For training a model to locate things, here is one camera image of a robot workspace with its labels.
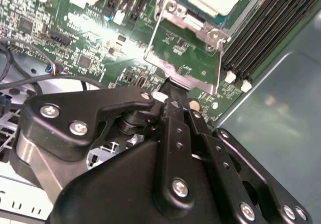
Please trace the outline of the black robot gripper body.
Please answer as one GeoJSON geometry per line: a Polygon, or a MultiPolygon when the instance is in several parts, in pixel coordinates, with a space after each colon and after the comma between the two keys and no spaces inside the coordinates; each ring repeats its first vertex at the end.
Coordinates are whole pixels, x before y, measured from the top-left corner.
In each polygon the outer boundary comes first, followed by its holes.
{"type": "Polygon", "coordinates": [[[234,223],[213,198],[203,164],[192,160],[194,207],[181,218],[163,215],[152,197],[158,143],[139,144],[71,181],[47,223],[234,223]]]}

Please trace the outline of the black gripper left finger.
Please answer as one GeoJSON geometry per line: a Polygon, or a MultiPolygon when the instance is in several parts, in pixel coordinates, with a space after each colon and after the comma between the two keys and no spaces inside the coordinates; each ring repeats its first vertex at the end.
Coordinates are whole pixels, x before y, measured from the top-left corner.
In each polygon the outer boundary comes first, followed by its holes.
{"type": "Polygon", "coordinates": [[[166,80],[157,92],[122,87],[46,94],[27,100],[14,165],[37,180],[53,205],[78,176],[147,142],[158,143],[152,197],[159,211],[190,211],[192,170],[188,91],[166,80]]]}

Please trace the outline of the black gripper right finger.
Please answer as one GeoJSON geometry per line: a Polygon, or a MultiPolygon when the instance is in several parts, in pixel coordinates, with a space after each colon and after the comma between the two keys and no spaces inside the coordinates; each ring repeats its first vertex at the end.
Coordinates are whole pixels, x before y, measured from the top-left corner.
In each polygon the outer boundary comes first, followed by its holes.
{"type": "Polygon", "coordinates": [[[185,113],[223,223],[312,223],[311,215],[226,129],[185,113]]]}

